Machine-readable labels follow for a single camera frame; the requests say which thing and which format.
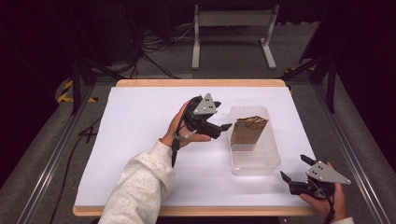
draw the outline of metal frame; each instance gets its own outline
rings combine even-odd
[[[279,5],[275,5],[272,10],[261,11],[200,11],[195,5],[194,15],[194,47],[192,52],[192,69],[199,68],[199,57],[201,40],[199,38],[200,26],[266,26],[266,36],[260,39],[262,50],[264,51],[268,67],[276,69],[274,57],[271,53],[269,43],[274,30]]]
[[[312,85],[315,94],[317,95],[320,104],[323,110],[326,113],[327,118],[329,119],[336,135],[339,140],[339,143],[342,147],[342,153],[344,158],[346,159],[346,163],[349,166],[352,174],[355,177],[355,180],[361,190],[361,194],[366,201],[370,211],[372,212],[373,218],[375,219],[375,223],[388,223],[390,224],[390,220],[382,207],[381,202],[375,194],[375,191],[370,183],[369,178],[366,173],[364,173],[363,168],[355,155],[355,152],[352,146],[349,144],[347,140],[347,136],[345,135],[340,123],[338,122],[335,114],[327,107],[327,99],[326,93],[319,85]]]
[[[59,163],[61,162],[62,156],[66,151],[66,145],[70,138],[71,132],[75,128],[78,119],[87,104],[89,98],[91,97],[92,91],[94,86],[88,86],[84,88],[82,93],[81,101],[83,104],[78,107],[76,113],[70,117],[69,121],[64,128],[64,132],[56,145],[55,149],[53,150],[52,155],[49,158],[49,161],[44,168],[43,172],[41,173],[40,177],[35,184],[35,189],[33,190],[32,194],[26,205],[21,212],[20,217],[18,218],[17,223],[30,223],[35,215],[35,211],[37,210],[38,206],[41,203],[41,200],[44,197],[44,194],[47,191],[47,188],[50,185],[50,182],[55,174],[56,169],[58,168]]]

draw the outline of brown paper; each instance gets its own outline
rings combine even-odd
[[[231,145],[256,144],[262,134],[262,130],[264,130],[265,125],[267,124],[267,121],[267,119],[263,119],[259,116],[238,119],[233,126]]]

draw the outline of silver gripper plate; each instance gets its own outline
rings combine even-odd
[[[215,103],[213,102],[212,96],[210,93],[207,93],[204,99],[202,99],[201,103],[194,109],[194,115],[206,115],[206,114],[216,114],[218,111],[216,110]]]
[[[350,184],[348,178],[340,175],[332,167],[326,165],[322,161],[315,163],[306,174],[321,182]]]

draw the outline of black curtain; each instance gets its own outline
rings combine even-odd
[[[55,92],[70,69],[44,1],[1,1],[0,186],[57,108]]]

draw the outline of wrist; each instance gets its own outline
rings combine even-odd
[[[162,142],[167,147],[171,147],[173,143],[173,137],[166,134],[163,136],[163,138],[160,138],[160,142]]]

